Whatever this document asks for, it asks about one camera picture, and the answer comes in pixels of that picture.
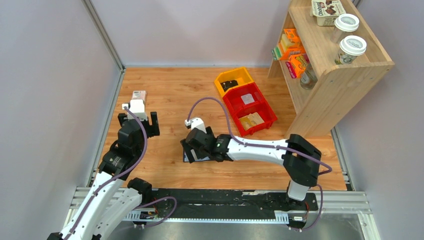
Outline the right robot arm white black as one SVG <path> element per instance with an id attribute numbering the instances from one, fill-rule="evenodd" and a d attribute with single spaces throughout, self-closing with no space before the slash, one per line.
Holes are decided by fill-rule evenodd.
<path id="1" fill-rule="evenodd" d="M 189 163 L 249 160 L 284 167 L 290 176 L 287 197 L 292 201 L 304 201 L 307 191 L 318 183 L 321 152 L 298 134 L 291 134 L 289 139 L 265 141 L 230 134 L 214 136 L 210 130 L 194 128 L 180 143 Z"/>

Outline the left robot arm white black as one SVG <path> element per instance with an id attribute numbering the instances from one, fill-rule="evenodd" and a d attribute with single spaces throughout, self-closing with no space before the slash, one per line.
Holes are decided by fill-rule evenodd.
<path id="1" fill-rule="evenodd" d="M 48 236 L 49 240 L 106 240 L 124 217 L 142 203 L 152 186 L 140 179 L 129 182 L 120 198 L 111 199 L 141 162 L 147 152 L 148 138 L 159 136 L 158 114 L 142 119 L 130 110 L 120 113 L 121 128 L 117 140 L 103 156 L 93 184 L 70 222 L 59 232 Z"/>

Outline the navy blue card holder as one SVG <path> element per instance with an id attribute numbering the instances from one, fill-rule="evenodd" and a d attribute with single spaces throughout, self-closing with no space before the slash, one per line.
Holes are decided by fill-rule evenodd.
<path id="1" fill-rule="evenodd" d="M 191 149 L 190 151 L 183 150 L 183 162 L 185 163 L 206 162 L 206 161 L 211 161 L 211 159 L 207 155 L 200 153 L 197 150 L 194 150 L 194 149 Z"/>

